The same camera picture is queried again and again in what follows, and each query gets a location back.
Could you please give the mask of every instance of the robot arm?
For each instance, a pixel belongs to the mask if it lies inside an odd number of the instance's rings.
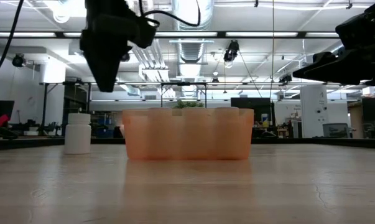
[[[151,45],[156,28],[148,19],[138,17],[124,0],[85,0],[86,29],[80,48],[100,91],[112,92],[119,63],[132,47]]]
[[[293,76],[344,85],[370,80],[366,84],[375,86],[375,4],[335,30],[344,46],[338,55],[315,54],[313,64],[295,71]]]

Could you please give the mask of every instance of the orange plastic container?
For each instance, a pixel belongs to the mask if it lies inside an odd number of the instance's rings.
[[[254,111],[124,110],[123,124],[130,159],[247,159]]]

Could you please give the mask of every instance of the white pillar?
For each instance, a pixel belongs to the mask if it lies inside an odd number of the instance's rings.
[[[302,105],[303,138],[324,136],[323,124],[328,123],[326,86],[301,87],[300,104]]]
[[[375,94],[375,86],[369,86],[366,88],[363,88],[363,95],[371,95]]]
[[[55,58],[41,65],[42,82],[61,83],[65,81],[66,65]],[[63,123],[64,86],[57,85],[47,94],[45,125],[56,122]]]

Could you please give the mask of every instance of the green plant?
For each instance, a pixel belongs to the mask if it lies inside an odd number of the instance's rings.
[[[204,107],[204,104],[198,102],[184,102],[182,100],[178,100],[176,106],[174,106],[175,109],[182,109],[188,107]]]

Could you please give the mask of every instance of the workbench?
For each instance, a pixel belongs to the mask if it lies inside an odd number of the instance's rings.
[[[0,224],[375,223],[375,149],[253,144],[245,161],[62,150],[0,151]]]

